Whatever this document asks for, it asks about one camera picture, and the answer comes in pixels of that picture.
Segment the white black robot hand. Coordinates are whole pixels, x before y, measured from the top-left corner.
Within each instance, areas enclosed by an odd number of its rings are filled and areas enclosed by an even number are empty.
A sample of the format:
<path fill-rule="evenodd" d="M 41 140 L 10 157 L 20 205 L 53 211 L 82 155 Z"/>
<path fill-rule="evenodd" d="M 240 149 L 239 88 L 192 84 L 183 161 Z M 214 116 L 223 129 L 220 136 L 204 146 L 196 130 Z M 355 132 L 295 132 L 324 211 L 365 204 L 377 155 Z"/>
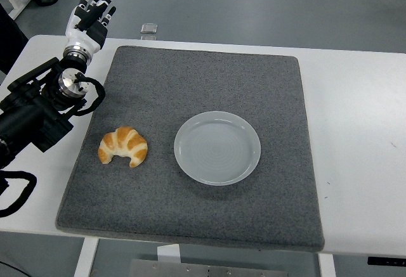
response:
<path fill-rule="evenodd" d="M 80 46 L 95 54 L 105 44 L 108 25 L 116 11 L 113 0 L 80 0 L 72 10 L 65 35 L 69 46 Z"/>

